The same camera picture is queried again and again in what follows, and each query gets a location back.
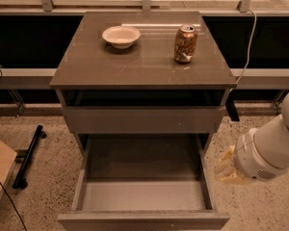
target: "closed drawer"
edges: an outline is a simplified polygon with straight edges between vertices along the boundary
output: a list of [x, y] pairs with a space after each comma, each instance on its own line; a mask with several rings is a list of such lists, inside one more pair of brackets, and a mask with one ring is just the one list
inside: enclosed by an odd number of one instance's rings
[[91, 109], [63, 108], [68, 129], [78, 134], [212, 133], [223, 108], [212, 109]]
[[66, 230], [219, 230], [197, 136], [90, 137]]

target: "gray countertop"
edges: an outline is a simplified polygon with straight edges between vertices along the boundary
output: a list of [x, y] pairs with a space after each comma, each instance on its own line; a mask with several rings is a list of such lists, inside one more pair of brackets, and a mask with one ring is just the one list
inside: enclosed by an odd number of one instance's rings
[[[189, 64], [179, 64], [174, 60], [175, 34], [185, 23], [198, 25], [197, 48]], [[121, 24], [141, 32], [125, 50], [101, 36]], [[84, 16], [50, 85], [79, 90], [228, 89], [236, 81], [198, 12], [101, 12]]]

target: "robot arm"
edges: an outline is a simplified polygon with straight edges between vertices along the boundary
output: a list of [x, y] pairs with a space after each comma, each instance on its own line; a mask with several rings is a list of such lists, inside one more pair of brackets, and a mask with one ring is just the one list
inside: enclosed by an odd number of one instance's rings
[[264, 126], [251, 128], [219, 160], [216, 178], [226, 183], [246, 184], [251, 179], [269, 181], [289, 167], [289, 93], [281, 115]]

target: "bowl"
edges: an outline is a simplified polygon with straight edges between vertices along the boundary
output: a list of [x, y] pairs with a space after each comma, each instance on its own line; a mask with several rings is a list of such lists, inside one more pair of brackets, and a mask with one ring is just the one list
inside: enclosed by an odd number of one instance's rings
[[134, 27], [116, 26], [104, 31], [102, 37], [116, 49], [126, 49], [136, 41], [141, 33]]

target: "red can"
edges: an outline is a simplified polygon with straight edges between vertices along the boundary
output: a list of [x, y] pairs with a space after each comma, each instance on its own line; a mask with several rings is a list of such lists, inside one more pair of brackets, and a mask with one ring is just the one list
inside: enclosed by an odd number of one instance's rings
[[176, 33], [174, 59], [179, 63], [189, 63], [197, 42], [197, 31], [194, 25], [182, 25]]

